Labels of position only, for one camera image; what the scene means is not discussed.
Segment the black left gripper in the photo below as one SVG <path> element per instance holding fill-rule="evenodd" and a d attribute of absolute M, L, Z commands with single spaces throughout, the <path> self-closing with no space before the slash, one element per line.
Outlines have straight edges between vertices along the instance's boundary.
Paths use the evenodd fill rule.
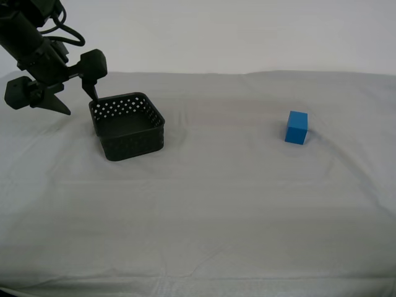
<path fill-rule="evenodd" d="M 98 101 L 95 86 L 108 74 L 105 55 L 99 49 L 81 54 L 79 69 L 78 64 L 67 65 L 68 54 L 63 42 L 45 38 L 37 49 L 17 58 L 17 67 L 31 74 L 35 81 L 27 76 L 9 81 L 4 95 L 7 105 L 14 110 L 29 106 L 71 115 L 55 94 L 64 90 L 63 82 L 78 76 L 83 90 L 93 101 Z"/>

